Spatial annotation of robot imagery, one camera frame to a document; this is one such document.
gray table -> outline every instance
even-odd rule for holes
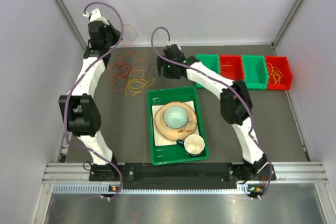
[[[152,48],[132,48],[149,55],[145,68],[155,75],[156,56]],[[200,46],[183,47],[187,56],[196,54],[273,55],[271,46]],[[117,49],[110,60],[124,54]],[[186,80],[157,78],[154,85],[127,98],[124,92],[115,93],[109,88],[108,73],[101,76],[94,100],[101,113],[101,133],[107,145],[115,153],[119,163],[150,163],[147,91],[195,85]],[[233,128],[220,115],[219,100],[204,89],[197,91],[199,105],[209,148],[209,159],[204,162],[240,162],[242,151]],[[274,162],[307,161],[301,140],[284,91],[250,90],[255,117],[255,130],[260,144]],[[82,144],[77,138],[71,141]],[[92,161],[85,150],[70,147],[66,162]]]

mug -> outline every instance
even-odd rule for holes
[[[205,148],[204,139],[199,135],[189,135],[185,140],[178,139],[176,143],[192,156],[199,155]]]

light blue bowl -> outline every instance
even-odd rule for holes
[[[179,129],[187,123],[188,114],[184,108],[172,106],[164,112],[163,120],[169,128]]]

reflective metal floor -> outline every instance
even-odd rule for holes
[[[120,195],[110,203],[82,201],[86,197],[53,195],[45,224],[326,223],[314,185],[271,185],[262,201],[245,195]]]

plastic bin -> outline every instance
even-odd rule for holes
[[[290,71],[287,57],[265,56],[265,62],[269,74],[267,89],[289,90],[292,85],[293,75]],[[271,76],[272,66],[278,68],[282,73],[280,83],[275,84],[275,80]]]
[[[204,160],[209,157],[208,146],[205,137],[205,131],[202,121],[201,110],[198,105],[198,98],[196,88],[194,86],[179,87],[173,89],[159,89],[148,91],[148,115],[149,115],[149,129],[150,129],[150,147],[151,158],[153,165],[173,164],[189,161]],[[193,157],[187,151],[178,145],[169,146],[155,146],[154,129],[153,129],[153,105],[165,105],[169,102],[187,102],[193,101],[195,106],[195,113],[197,115],[197,126],[199,135],[204,139],[205,148],[199,156]]]
[[[219,55],[197,55],[197,59],[212,71],[217,74],[221,74],[221,68],[219,66]],[[204,88],[202,85],[196,83],[197,88]]]
[[[266,89],[268,71],[265,57],[260,55],[242,55],[245,83],[248,89]]]
[[[243,61],[240,55],[220,55],[220,75],[234,81],[244,80]]]

